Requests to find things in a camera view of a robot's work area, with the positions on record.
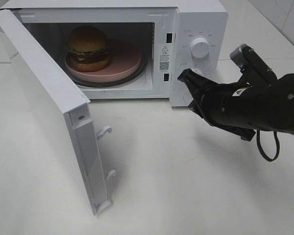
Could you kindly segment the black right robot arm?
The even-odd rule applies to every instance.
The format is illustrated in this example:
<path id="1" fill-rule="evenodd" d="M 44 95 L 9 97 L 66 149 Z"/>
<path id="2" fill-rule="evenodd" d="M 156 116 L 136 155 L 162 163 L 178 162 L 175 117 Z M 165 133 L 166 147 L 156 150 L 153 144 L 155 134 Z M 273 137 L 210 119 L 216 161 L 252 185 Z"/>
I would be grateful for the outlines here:
<path id="1" fill-rule="evenodd" d="M 294 135 L 294 73 L 262 86 L 219 84 L 191 69 L 184 70 L 178 80 L 193 97 L 189 108 L 212 126 Z"/>

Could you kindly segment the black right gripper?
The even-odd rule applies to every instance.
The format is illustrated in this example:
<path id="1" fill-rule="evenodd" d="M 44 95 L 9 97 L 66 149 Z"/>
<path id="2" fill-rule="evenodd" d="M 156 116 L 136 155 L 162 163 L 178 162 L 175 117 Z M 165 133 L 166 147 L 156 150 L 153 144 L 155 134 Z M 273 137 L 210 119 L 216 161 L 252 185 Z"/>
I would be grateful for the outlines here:
<path id="1" fill-rule="evenodd" d="M 209 125 L 235 134 L 244 141 L 251 141 L 256 132 L 233 124 L 228 116 L 229 98 L 234 93 L 232 85 L 217 84 L 210 79 L 185 69 L 177 78 L 183 82 L 193 101 L 188 108 Z"/>

